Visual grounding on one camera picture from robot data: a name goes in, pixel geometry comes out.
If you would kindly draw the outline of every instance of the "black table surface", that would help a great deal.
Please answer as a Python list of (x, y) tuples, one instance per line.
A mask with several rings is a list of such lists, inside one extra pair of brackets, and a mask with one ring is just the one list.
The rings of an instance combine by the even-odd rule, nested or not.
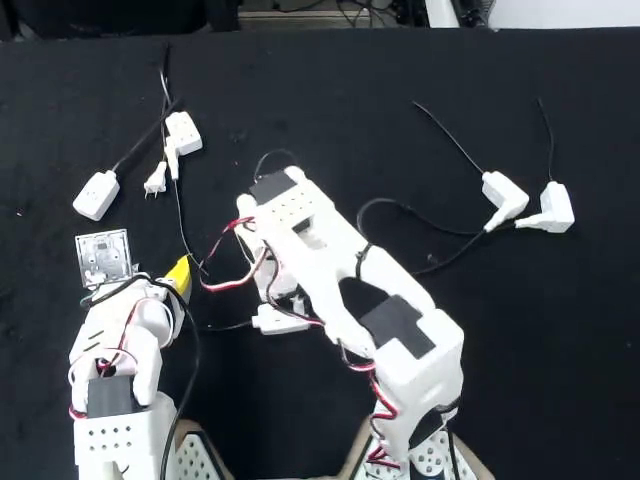
[[(134, 261), (161, 275), (182, 254), (171, 194), (145, 201), (156, 139), (121, 178), (104, 219), (71, 202), (157, 118), (163, 38), (0, 45), (0, 464), (2, 478), (73, 478), (67, 354), (84, 314), (74, 235), (127, 228)], [(287, 147), (350, 221), (374, 196), (451, 227), (493, 211), (481, 179), (411, 105), (429, 105), (478, 163), (539, 211), (546, 132), (571, 194), (564, 235), (509, 231), (421, 279), (465, 331), (454, 430), (498, 478), (632, 478), (638, 446), (640, 31), (326, 31), (172, 38), (170, 81), (204, 137), (183, 160), (188, 236), (201, 254), (236, 215), (257, 158)], [(460, 245), (380, 207), (372, 239), (407, 268)], [(210, 266), (241, 273), (231, 239)], [(194, 289), (205, 324), (246, 321), (248, 285)], [(335, 474), (373, 405), (318, 330), (203, 338), (186, 414), (239, 479)], [(180, 399), (192, 365), (183, 332), (161, 388)]]

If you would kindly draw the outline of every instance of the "red wire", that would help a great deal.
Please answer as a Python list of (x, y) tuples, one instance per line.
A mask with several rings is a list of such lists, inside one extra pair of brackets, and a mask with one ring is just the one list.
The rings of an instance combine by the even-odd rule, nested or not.
[[(378, 430), (374, 424), (375, 420), (393, 420), (398, 416), (398, 409), (393, 406), (393, 404), (385, 397), (384, 393), (380, 389), (380, 385), (375, 380), (375, 376), (373, 371), (369, 371), (369, 380), (371, 382), (371, 388), (373, 389), (373, 393), (376, 395), (376, 398), (380, 400), (380, 403), (384, 405), (384, 407), (388, 410), (388, 412), (377, 412), (371, 415), (371, 419), (369, 420), (371, 424), (371, 428), (374, 432), (380, 437), (380, 439), (384, 440), (384, 435), (380, 430)], [(384, 451), (381, 445), (378, 445), (373, 452), (369, 454), (367, 457), (367, 462), (376, 465), (382, 465), (384, 467), (389, 468), (400, 468), (400, 465), (393, 462), (388, 462), (383, 460), (385, 457), (389, 456), (387, 452)]]
[(74, 420), (83, 420), (87, 418), (87, 414), (83, 412), (78, 412), (73, 408), (73, 406), (69, 405), (69, 416)]

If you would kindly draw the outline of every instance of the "power plug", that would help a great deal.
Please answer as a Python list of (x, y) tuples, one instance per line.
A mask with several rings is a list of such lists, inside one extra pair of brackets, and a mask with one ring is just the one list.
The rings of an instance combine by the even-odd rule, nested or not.
[(498, 207), (484, 226), (486, 232), (519, 215), (529, 203), (529, 195), (500, 172), (484, 172), (482, 182), (482, 193)]
[(168, 136), (165, 138), (164, 155), (167, 157), (167, 163), (169, 164), (169, 172), (171, 173), (171, 180), (177, 180), (180, 176), (180, 165), (178, 163), (178, 150), (173, 143), (173, 137)]
[(540, 194), (542, 213), (516, 220), (516, 228), (537, 228), (549, 233), (564, 233), (575, 222), (569, 192), (562, 183), (549, 182)]
[(80, 214), (98, 222), (120, 191), (115, 172), (96, 172), (73, 201), (73, 208)]
[(160, 162), (156, 167), (155, 171), (149, 175), (149, 178), (146, 182), (144, 182), (144, 198), (147, 198), (147, 195), (150, 193), (158, 196), (158, 193), (163, 193), (167, 191), (167, 183), (165, 172), (167, 171), (167, 162)]
[(202, 148), (202, 137), (187, 112), (174, 112), (164, 121), (178, 155), (188, 155)]
[(251, 318), (251, 322), (264, 335), (299, 332), (309, 328), (309, 322), (278, 312), (268, 303), (258, 306), (258, 314)]

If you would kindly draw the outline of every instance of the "power socket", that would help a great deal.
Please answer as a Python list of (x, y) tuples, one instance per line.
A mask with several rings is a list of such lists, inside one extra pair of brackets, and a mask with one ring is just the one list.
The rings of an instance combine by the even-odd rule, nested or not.
[(187, 112), (174, 112), (164, 121), (180, 156), (202, 148), (202, 137)]
[(80, 215), (98, 222), (119, 191), (120, 185), (113, 171), (96, 172), (73, 201), (73, 208)]

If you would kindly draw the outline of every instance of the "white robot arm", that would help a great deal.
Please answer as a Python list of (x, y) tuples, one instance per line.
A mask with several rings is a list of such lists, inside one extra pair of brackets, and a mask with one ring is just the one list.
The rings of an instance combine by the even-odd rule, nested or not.
[[(184, 272), (186, 265), (188, 273), (186, 258), (181, 262), (176, 268)], [(174, 278), (161, 282), (177, 286)], [(69, 414), (80, 480), (159, 478), (176, 413), (171, 398), (158, 391), (160, 349), (179, 335), (185, 312), (145, 274), (122, 285), (100, 286), (91, 296), (94, 306), (69, 353)], [(167, 295), (172, 308), (164, 303)], [(177, 479), (176, 472), (172, 446), (166, 478)]]
[[(462, 390), (460, 356), (464, 335), (430, 295), (385, 250), (370, 245), (340, 215), (333, 202), (298, 167), (260, 178), (237, 200), (238, 237), (262, 262), (255, 280), (266, 302), (254, 325), (277, 333), (277, 298), (301, 288), (327, 337), (360, 357), (362, 370), (375, 368), (372, 384), (378, 403), (371, 417), (378, 445), (372, 464), (410, 468), (410, 452), (436, 434), (455, 415)], [(388, 294), (362, 318), (345, 307), (339, 282), (356, 277)], [(300, 312), (298, 301), (294, 310)], [(291, 315), (281, 332), (308, 328), (304, 315)], [(269, 323), (272, 328), (265, 328)], [(391, 461), (382, 460), (386, 456)]]

